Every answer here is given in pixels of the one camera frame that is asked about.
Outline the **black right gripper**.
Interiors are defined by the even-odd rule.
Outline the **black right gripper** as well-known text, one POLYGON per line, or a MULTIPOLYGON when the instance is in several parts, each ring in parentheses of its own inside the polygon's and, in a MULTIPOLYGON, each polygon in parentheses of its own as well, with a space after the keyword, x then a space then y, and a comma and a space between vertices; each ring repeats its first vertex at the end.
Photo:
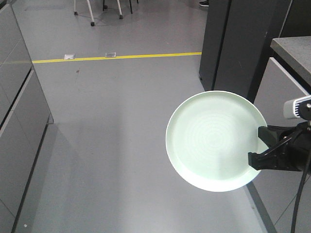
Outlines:
POLYGON ((308 122, 291 127, 260 126, 258 137, 269 148, 262 153, 249 152, 249 166, 255 170, 303 171, 311 150, 308 122))

